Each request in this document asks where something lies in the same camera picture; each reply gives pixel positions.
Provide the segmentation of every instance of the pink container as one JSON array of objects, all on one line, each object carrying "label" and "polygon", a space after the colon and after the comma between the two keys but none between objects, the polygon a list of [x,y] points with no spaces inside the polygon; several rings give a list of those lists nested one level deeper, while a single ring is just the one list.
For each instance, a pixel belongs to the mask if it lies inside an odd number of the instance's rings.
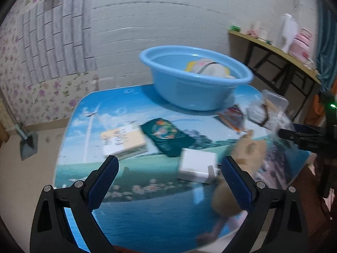
[{"label": "pink container", "polygon": [[312,33],[309,30],[302,28],[295,36],[288,54],[302,63],[305,63],[309,57],[311,37]]}]

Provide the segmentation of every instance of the green package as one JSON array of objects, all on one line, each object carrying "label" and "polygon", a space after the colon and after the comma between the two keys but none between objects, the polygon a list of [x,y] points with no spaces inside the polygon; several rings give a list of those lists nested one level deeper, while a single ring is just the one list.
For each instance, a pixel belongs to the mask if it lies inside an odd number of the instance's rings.
[{"label": "green package", "polygon": [[188,148],[195,142],[195,139],[163,118],[153,119],[140,127],[159,150],[169,157],[180,156],[182,148]]}]

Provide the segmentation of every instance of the blue gripper pad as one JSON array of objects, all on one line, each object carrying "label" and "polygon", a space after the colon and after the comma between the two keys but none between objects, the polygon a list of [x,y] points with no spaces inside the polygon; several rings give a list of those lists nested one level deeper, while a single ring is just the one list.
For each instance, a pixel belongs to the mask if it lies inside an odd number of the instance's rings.
[{"label": "blue gripper pad", "polygon": [[253,195],[244,181],[244,179],[247,179],[245,177],[246,172],[237,165],[231,156],[223,158],[221,172],[240,208],[249,213],[253,208]]},{"label": "blue gripper pad", "polygon": [[83,190],[90,211],[100,207],[119,169],[118,159],[110,155],[99,169],[90,173]]}]

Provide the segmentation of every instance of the white charger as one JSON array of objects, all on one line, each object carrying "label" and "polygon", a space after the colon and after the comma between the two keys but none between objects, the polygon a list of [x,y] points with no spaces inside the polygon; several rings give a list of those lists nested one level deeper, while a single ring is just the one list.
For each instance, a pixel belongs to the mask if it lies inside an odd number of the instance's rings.
[{"label": "white charger", "polygon": [[216,153],[183,148],[177,178],[209,184],[216,178],[216,163]]}]

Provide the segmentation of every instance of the plush toy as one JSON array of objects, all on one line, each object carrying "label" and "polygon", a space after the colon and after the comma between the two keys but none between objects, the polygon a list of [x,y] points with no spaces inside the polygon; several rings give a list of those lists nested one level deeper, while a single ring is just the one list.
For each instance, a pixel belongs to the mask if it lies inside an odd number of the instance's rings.
[{"label": "plush toy", "polygon": [[[265,140],[254,141],[252,136],[253,130],[243,135],[230,154],[239,167],[251,176],[261,167],[267,150]],[[211,206],[221,218],[211,233],[204,233],[197,237],[199,245],[217,239],[228,218],[236,216],[242,211],[222,174],[219,176],[219,184],[213,193]]]}]

